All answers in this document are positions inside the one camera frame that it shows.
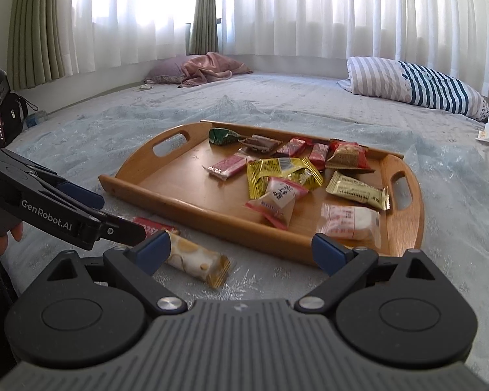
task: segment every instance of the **green curtain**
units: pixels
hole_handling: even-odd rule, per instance
[[[13,0],[7,73],[14,90],[32,88],[64,76],[56,0]]]
[[[218,52],[215,0],[196,0],[194,20],[190,29],[190,54]]]

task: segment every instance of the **tray handle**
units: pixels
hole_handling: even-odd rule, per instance
[[[188,123],[162,132],[133,152],[116,173],[116,178],[130,183],[140,183],[155,171],[208,139],[211,128],[211,123]],[[165,156],[154,153],[155,146],[178,134],[185,137],[185,144]]]
[[[420,248],[424,234],[424,202],[418,180],[410,167],[400,158],[387,155],[381,160],[382,183],[390,193],[391,208],[386,212],[388,250],[391,256],[402,256],[407,249]],[[405,178],[411,203],[405,209],[396,207],[393,184]]]

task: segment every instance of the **sheer curtain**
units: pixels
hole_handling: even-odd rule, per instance
[[[489,96],[489,0],[223,0],[223,52],[416,62]]]
[[[58,0],[66,75],[185,54],[193,0]]]

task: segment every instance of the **blue and white striped pillow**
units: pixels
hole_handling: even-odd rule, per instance
[[[424,66],[379,57],[349,57],[348,72],[348,80],[339,83],[354,94],[459,113],[478,121],[489,116],[489,105],[479,92]]]

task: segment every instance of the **wrapped cookie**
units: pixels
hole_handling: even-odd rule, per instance
[[[225,283],[230,270],[227,256],[207,250],[168,230],[167,232],[170,236],[170,257],[167,259],[169,265],[206,282],[214,289]]]
[[[249,138],[240,139],[239,142],[253,151],[264,154],[273,151],[281,144],[276,139],[262,137],[261,135],[252,135]]]
[[[297,157],[310,144],[306,138],[292,138],[280,149],[278,149],[273,157]]]
[[[237,152],[212,166],[205,167],[204,169],[210,175],[215,176],[222,181],[226,181],[228,178],[243,171],[246,167],[246,160],[248,159],[252,160],[250,156]]]
[[[347,170],[352,173],[371,173],[366,158],[366,149],[357,143],[334,142],[331,144],[332,156],[326,161],[326,168]]]
[[[324,202],[316,233],[332,238],[362,241],[381,247],[380,214],[368,207],[337,206]]]
[[[326,167],[326,158],[330,146],[328,144],[316,143],[313,145],[308,159],[317,168],[317,170],[324,170]]]
[[[224,127],[213,127],[209,131],[209,142],[215,145],[227,145],[243,139],[237,132]]]
[[[347,198],[362,204],[369,204],[378,210],[389,210],[390,195],[387,188],[379,190],[358,179],[335,172],[326,187],[333,196]]]
[[[295,201],[308,194],[301,185],[285,178],[270,178],[262,197],[251,199],[246,207],[258,211],[276,228],[288,229]]]
[[[260,159],[246,165],[250,198],[259,198],[266,192],[268,178],[286,178],[311,191],[322,185],[324,178],[307,157],[280,157]]]

